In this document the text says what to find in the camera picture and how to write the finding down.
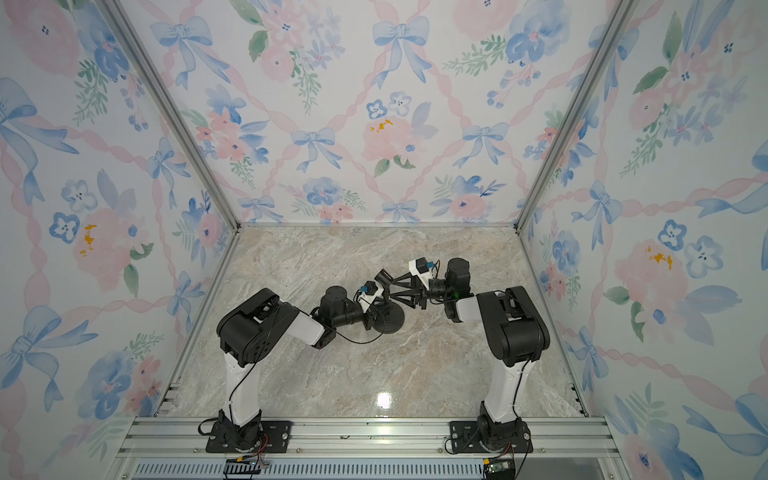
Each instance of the blue flower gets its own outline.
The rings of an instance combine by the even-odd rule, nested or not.
[[[729,114],[733,111],[733,106],[746,100],[746,94],[741,93],[741,89],[746,84],[746,77],[742,77],[731,90],[723,89],[723,110]]]
[[[306,24],[310,27],[307,32],[310,35],[320,35],[320,29],[325,27],[323,23],[320,21],[320,15],[313,14],[313,13],[307,13],[306,14]]]
[[[507,58],[510,63],[528,58],[539,61],[554,54],[568,40],[569,14],[563,0],[539,1],[515,15],[509,24]]]
[[[720,90],[718,89],[722,88],[726,81],[727,79],[725,77],[718,74],[715,74],[710,78],[709,83],[707,83],[707,89],[696,96],[697,98],[703,98],[701,101],[702,108],[707,105],[710,98],[720,98]]]
[[[666,248],[677,252],[683,249],[683,237],[688,229],[685,225],[678,225],[674,220],[670,219],[664,224],[664,228],[659,232],[658,239],[662,245]]]
[[[694,114],[696,107],[691,107],[688,113],[683,115],[677,114],[677,126],[669,127],[667,129],[667,136],[674,137],[673,146],[677,146],[680,143],[680,139],[689,141],[690,131],[698,129],[701,124],[699,123],[699,117],[701,113]]]
[[[332,35],[330,31],[326,30],[326,41],[328,42],[328,49],[333,52],[333,56],[341,58],[341,54],[346,51],[346,48],[339,45],[341,35]]]
[[[72,243],[80,230],[80,219],[77,215],[64,215],[56,212],[53,215],[53,225],[48,229],[52,237],[61,238],[65,243]]]
[[[614,401],[616,402],[616,408],[619,411],[621,419],[608,409],[605,409],[605,416],[611,421],[619,433],[623,435],[633,435],[634,439],[641,442],[634,414],[629,410],[627,404],[618,396],[614,396]],[[684,480],[685,472],[690,475],[691,478],[694,478],[694,480],[701,480],[704,478],[701,467],[696,460],[686,452],[680,450],[680,430],[675,425],[659,419],[652,419],[647,424],[646,433],[650,437],[647,440],[648,446],[656,452],[658,458],[663,462],[664,467],[669,471],[667,477],[674,478],[675,480]],[[627,454],[638,455],[638,458],[626,458],[625,461],[630,467],[647,468],[648,478],[652,478],[656,476],[652,473],[652,470],[660,470],[660,465],[652,465],[650,463],[652,457],[647,453],[648,452],[643,448],[636,448],[634,451],[630,449]]]
[[[594,387],[592,386],[592,374],[594,373],[594,376],[599,379],[604,378],[608,374],[608,364],[603,357],[598,354],[598,350],[594,348],[594,345],[592,344],[592,335],[590,335],[586,326],[582,326],[579,329],[578,336],[581,339],[581,343],[584,344],[584,347],[579,350],[574,350],[571,344],[566,342],[565,348],[568,352],[573,353],[577,359],[587,360],[584,363],[584,375],[581,376],[581,388],[584,391],[590,389],[594,392]]]
[[[83,209],[93,210],[98,205],[96,195],[88,191],[85,180],[67,180],[67,186],[61,189],[61,198],[69,202],[69,208],[77,214]]]
[[[74,18],[83,49],[94,56],[96,65],[105,75],[117,81],[118,75],[130,70],[127,57],[96,5],[87,3],[83,8],[75,9]]]
[[[715,243],[710,237],[704,235],[696,243],[685,246],[685,257],[688,262],[685,269],[693,278],[703,278],[709,270],[723,268],[720,255],[723,254],[723,246]]]
[[[312,68],[316,68],[319,65],[320,67],[323,67],[323,70],[328,69],[326,62],[330,61],[331,57],[326,55],[326,44],[322,42],[318,44],[317,40],[312,40],[312,50],[307,54],[309,55]]]
[[[408,110],[411,108],[409,105],[411,104],[412,98],[410,98],[404,91],[395,91],[389,96],[389,110],[392,110],[397,113],[400,117],[405,117],[408,114]]]
[[[328,15],[328,18],[326,18],[326,25],[328,25],[328,28],[330,28],[333,31],[339,31],[339,22],[341,21],[341,15],[334,15],[333,10],[328,7],[326,9],[326,15]]]
[[[78,390],[78,416],[104,420],[115,413],[124,392],[131,386],[133,369],[130,350],[109,352],[97,360]]]
[[[381,100],[374,101],[373,103],[367,104],[366,108],[368,109],[368,118],[371,120],[374,120],[376,118],[381,118],[384,115],[387,114],[387,107],[384,106]]]
[[[480,187],[477,184],[482,180],[479,176],[473,175],[469,179],[464,180],[464,177],[459,175],[456,180],[453,181],[451,186],[451,193],[454,195],[466,195],[466,194],[480,194]]]
[[[206,88],[205,93],[208,94],[208,105],[213,108],[218,115],[221,115],[224,112],[224,108],[226,108],[230,112],[231,121],[236,124],[243,121],[243,118],[237,113],[237,109],[245,107],[245,100],[240,97],[232,99],[230,92],[228,92],[223,85],[218,85],[216,90],[213,88]]]
[[[581,260],[581,248],[578,240],[570,230],[561,230],[558,240],[552,244],[552,255],[558,262],[558,270],[571,276],[576,273],[579,260]]]
[[[328,177],[310,178],[304,184],[304,192],[306,192],[306,201],[312,205],[333,205],[342,197],[339,184]]]
[[[747,393],[736,399],[736,411],[757,433],[722,433],[696,410],[685,405],[683,405],[683,409],[690,415],[690,418],[686,420],[688,425],[714,433],[720,437],[726,447],[740,455],[757,457],[768,449],[768,429],[766,428],[768,425],[768,402],[756,393]],[[768,460],[757,470],[754,478],[755,480],[768,478]]]

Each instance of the pink flower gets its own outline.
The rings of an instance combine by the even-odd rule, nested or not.
[[[546,140],[547,143],[551,142],[555,135],[558,134],[558,129],[555,127],[546,127],[544,133],[536,137],[536,141]]]
[[[265,50],[260,63],[266,77],[274,81],[286,81],[293,72],[293,57],[280,45]]]
[[[149,355],[134,371],[134,385],[139,385],[145,389],[152,383],[152,376],[160,369],[160,359],[155,359],[154,355]]]
[[[460,0],[453,11],[453,21],[472,41],[481,41],[489,32],[505,27],[515,16],[517,7],[517,0]]]
[[[301,34],[304,31],[304,23],[301,21],[300,13],[293,10],[293,6],[292,0],[283,0],[283,6],[270,4],[272,12],[261,15],[264,24],[270,29],[272,45],[288,44],[291,47],[302,45]]]
[[[451,202],[451,213],[461,218],[482,217],[485,213],[485,202],[479,195],[461,195]]]
[[[353,217],[352,208],[341,203],[335,203],[330,207],[327,205],[323,206],[323,208],[319,210],[319,214],[320,218],[323,218],[324,220],[332,220],[334,223],[338,223],[345,218],[350,219]]]
[[[248,152],[248,144],[237,136],[226,137],[219,141],[216,147],[216,155],[219,158],[229,158],[233,162],[240,163]]]
[[[714,48],[707,49],[707,55],[701,54],[697,45],[690,52],[681,51],[672,61],[672,70],[664,76],[661,88],[672,95],[672,103],[681,105],[688,98],[688,94],[704,85],[705,73],[708,71],[707,59]]]
[[[240,131],[240,125],[230,120],[230,112],[226,109],[221,112],[221,115],[217,114],[215,111],[211,111],[208,116],[213,118],[213,120],[210,121],[210,129],[216,133],[224,134],[229,137]]]
[[[547,267],[547,275],[549,275],[551,291],[554,292],[558,301],[561,300],[565,296],[565,287],[567,285],[565,274],[558,270],[554,263],[550,263]]]
[[[50,74],[78,73],[80,41],[66,11],[50,0],[5,0],[11,35],[29,60]]]
[[[197,227],[197,235],[200,236],[200,245],[213,248],[221,237],[221,220],[216,214],[204,214]]]
[[[675,313],[688,291],[682,263],[654,240],[645,240],[635,245],[627,259],[616,262],[616,276],[630,299],[643,306],[635,318],[644,323],[643,335],[651,342],[664,336],[673,343],[673,331],[685,326],[685,319]]]
[[[123,412],[138,412],[141,410],[141,401],[147,398],[147,387],[133,384],[128,393],[125,394],[125,407]]]
[[[657,89],[646,90],[632,104],[629,123],[635,130],[642,130],[654,123],[664,109],[664,93]]]
[[[134,222],[132,214],[118,217],[111,208],[100,208],[81,223],[72,255],[80,270],[98,280],[102,292],[117,287],[123,270],[131,262],[134,238],[139,235]]]
[[[419,159],[422,139],[411,134],[411,124],[402,118],[372,121],[366,125],[363,137],[366,147],[362,155],[366,160],[392,160],[400,155],[402,163],[408,160],[413,164]]]
[[[211,130],[208,127],[197,127],[197,139],[202,140],[210,140],[210,134]]]
[[[664,461],[639,435],[631,433],[624,438],[622,458],[633,480],[670,480]]]

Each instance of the green leaf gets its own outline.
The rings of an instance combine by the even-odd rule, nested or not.
[[[373,169],[373,177],[376,178],[389,170],[389,160],[382,158],[379,163],[376,164],[376,168]]]
[[[680,48],[680,42],[683,40],[683,24],[680,23],[680,17],[677,12],[672,14],[670,26],[667,27],[667,37],[664,39],[664,45],[661,47],[661,54],[667,59],[670,65],[677,50]]]
[[[152,247],[154,247],[154,243],[150,243],[149,245],[141,244],[141,249],[144,251],[143,253],[138,253],[138,251],[135,248],[131,249],[131,258],[134,260],[141,260],[142,258],[147,258],[147,256],[152,253]]]
[[[603,296],[617,305],[624,305],[629,301],[629,291],[622,286],[609,288]]]
[[[259,11],[256,10],[256,7],[250,4],[248,0],[230,0],[230,4],[235,9],[235,12],[248,23],[252,23],[254,25],[261,25],[264,26],[264,22],[261,21],[261,15],[259,15]]]
[[[645,323],[637,323],[634,321],[634,317],[637,316],[638,313],[643,311],[643,306],[640,305],[640,302],[635,302],[632,304],[632,307],[630,308],[630,311],[632,313],[631,317],[631,323],[632,323],[632,330],[634,331],[634,334],[637,336],[640,341],[643,341],[643,327],[645,326]]]
[[[257,58],[266,50],[266,46],[269,44],[269,39],[266,36],[266,30],[259,30],[253,34],[248,42],[248,52],[250,53],[250,60],[256,61]]]
[[[128,291],[134,294],[134,298],[139,297],[139,271],[132,264],[128,264],[123,270],[123,280]]]
[[[659,84],[661,79],[664,78],[664,75],[666,75],[668,71],[669,70],[667,67],[656,67],[649,71],[637,83],[637,87],[634,88],[632,94],[640,93],[642,91],[646,91],[648,88],[655,87]]]

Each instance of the blue bow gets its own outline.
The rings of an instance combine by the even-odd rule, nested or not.
[[[192,290],[187,292],[187,289],[191,284],[192,280],[190,279],[190,276],[187,274],[187,272],[181,272],[179,275],[179,287],[176,289],[176,293],[174,293],[174,295],[170,298],[170,302],[168,302],[168,308],[166,309],[168,314],[173,316],[176,316],[176,312],[179,311],[179,306],[187,311],[187,333],[190,332],[190,328],[192,327],[192,319],[190,318],[190,314],[192,313],[192,306],[190,305],[190,301],[187,299],[205,294],[204,291],[200,290],[200,282],[198,282]]]
[[[592,370],[594,370],[594,375],[601,379],[608,374],[608,364],[603,357],[598,354],[598,350],[594,348],[594,345],[592,344],[592,335],[589,334],[589,330],[587,330],[586,326],[582,326],[579,329],[578,336],[581,339],[581,343],[584,344],[583,348],[574,350],[568,342],[565,343],[565,348],[568,352],[573,353],[579,360],[584,360],[587,358],[587,354],[589,355],[589,359],[587,359],[587,362],[584,364],[584,375],[581,377],[581,388],[583,390],[590,389],[591,391],[594,391],[594,388],[592,387]]]
[[[399,222],[400,215],[403,215],[408,223],[418,223],[419,219],[411,215],[412,212],[416,212],[418,207],[419,202],[416,200],[408,200],[404,204],[396,204],[395,202],[384,202],[382,204],[382,210],[385,214],[392,213],[392,223]]]
[[[594,181],[592,188],[589,189],[589,195],[597,200],[594,202],[594,205],[592,205],[592,208],[585,214],[571,212],[571,215],[574,218],[574,222],[581,218],[588,222],[589,220],[592,220],[595,215],[598,216],[594,222],[594,229],[592,230],[592,250],[594,250],[594,246],[597,242],[600,242],[600,245],[603,244],[603,213],[605,213],[605,221],[610,225],[621,216],[622,207],[619,200],[612,200],[611,197],[605,193],[605,186],[603,185],[603,182],[599,180]]]
[[[189,177],[189,173],[184,169],[187,163],[175,164],[167,161],[174,156],[174,149],[171,148],[170,142],[166,137],[160,139],[160,150],[157,153],[149,157],[147,160],[147,173],[152,178],[157,178],[162,170],[165,179],[168,180],[170,185],[170,193],[168,194],[168,207],[176,207],[176,197],[174,197],[174,176],[170,173],[171,170],[181,175],[182,177]]]
[[[276,214],[270,210],[270,208],[275,207],[275,200],[273,200],[269,195],[264,195],[261,198],[238,198],[237,203],[239,203],[242,208],[253,209],[253,219],[248,220],[250,222],[259,220],[263,215],[267,215],[277,223],[283,222],[281,220],[281,218],[283,218],[282,215]]]
[[[58,391],[56,381],[53,378],[58,372],[58,360],[50,353],[30,353],[32,347],[39,349],[53,349],[61,346],[73,346],[97,337],[96,333],[84,333],[88,328],[85,320],[74,329],[62,333],[52,339],[43,340],[50,332],[53,332],[61,324],[61,317],[47,306],[36,306],[29,310],[24,318],[24,335],[18,337],[11,350],[0,355],[0,389],[7,389],[13,385],[22,373],[24,360],[43,372],[48,378],[48,387],[45,388],[43,404],[45,411],[50,412],[54,400],[63,400]]]
[[[226,70],[230,66],[211,57],[193,43],[199,43],[207,47],[214,44],[214,41],[210,39],[210,30],[205,20],[195,16],[187,20],[187,23],[184,25],[171,26],[165,22],[158,22],[152,24],[150,28],[154,37],[164,47],[170,47],[177,41],[179,42],[179,50],[181,50],[181,57],[184,59],[184,66],[187,70],[182,71],[176,76],[176,85],[182,85],[185,89],[187,88],[189,73],[196,67],[194,55],[192,54],[193,51],[213,73],[219,75],[226,83],[232,83],[222,72],[222,70]]]
[[[311,131],[309,133],[303,130],[295,131],[290,135],[290,139],[293,141],[294,145],[299,145],[300,147],[302,145],[306,145],[310,150],[309,160],[306,162],[301,162],[299,166],[296,167],[297,170],[301,170],[302,172],[306,173],[306,168],[310,165],[310,163],[317,160],[318,148],[321,152],[323,152],[323,156],[334,167],[341,168],[339,165],[339,160],[341,160],[342,157],[334,154],[323,146],[323,144],[334,145],[336,143],[336,134],[330,128],[320,128],[318,131]]]
[[[768,172],[768,141],[757,149],[757,152],[752,157],[752,165],[757,170]],[[699,214],[699,218],[728,209],[733,209],[743,215],[754,214],[761,211],[763,208],[768,207],[768,183],[763,184],[760,188],[735,204],[730,204],[719,198],[707,198],[706,200],[697,201],[696,205],[703,207],[703,210]],[[763,259],[761,267],[763,270],[768,270],[768,230],[763,237]]]
[[[392,22],[379,22],[373,26],[373,41],[379,46],[383,47],[390,42],[392,43],[392,57],[389,59],[389,68],[379,73],[373,78],[371,85],[378,85],[379,88],[384,85],[384,80],[389,72],[397,70],[402,60],[402,52],[400,50],[400,41],[402,38],[402,49],[406,51],[406,58],[408,63],[413,69],[413,73],[419,77],[423,83],[427,82],[424,78],[423,70],[432,67],[432,64],[426,60],[422,60],[412,49],[408,42],[415,43],[417,45],[424,45],[429,37],[429,20],[426,17],[416,17],[413,22],[409,24],[401,23],[395,26]]]
[[[485,138],[485,150],[488,152],[488,156],[491,158],[493,163],[498,165],[498,156],[503,155],[504,152],[494,147],[494,145],[491,143],[491,139],[497,141],[504,140],[508,128],[509,125],[504,122],[498,123],[493,127],[480,128],[477,125],[470,125],[465,128],[462,132],[462,138],[466,141],[475,139],[477,140],[475,140],[475,145],[472,147],[472,152],[469,154],[469,156],[459,158],[454,163],[454,166],[461,168],[461,166],[466,163],[467,160],[479,154],[482,150],[483,138]]]
[[[38,114],[38,108],[32,103],[27,92],[10,78],[0,78],[0,135],[16,151],[18,156],[22,158],[29,169],[29,173],[24,177],[23,186],[24,201],[27,205],[32,205],[33,197],[45,201],[34,173],[35,167],[38,166],[38,155],[24,137],[3,125],[6,121],[24,135],[34,138],[51,148],[65,151],[69,154],[80,153],[64,143],[64,139],[67,137],[67,130],[65,128],[49,130],[47,128],[31,127],[16,120],[17,118],[34,117],[36,114]]]

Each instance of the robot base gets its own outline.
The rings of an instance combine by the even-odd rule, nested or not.
[[[533,452],[528,424],[520,418],[506,423],[494,422],[485,411],[485,402],[480,404],[477,422],[450,422],[449,427],[452,452],[500,453],[510,444],[515,453]]]
[[[236,429],[239,439],[235,439],[232,430]],[[261,421],[261,413],[251,422],[237,427],[232,425],[229,419],[220,411],[219,420],[214,422],[213,428],[208,434],[208,443],[205,445],[207,453],[254,453],[255,442],[266,434],[267,442],[262,453],[285,453],[288,451],[288,438],[290,437],[291,422],[289,421]],[[250,442],[246,438],[254,437]]]
[[[374,315],[373,329],[380,333],[394,333],[406,322],[406,313],[397,303],[374,303],[370,310]]]

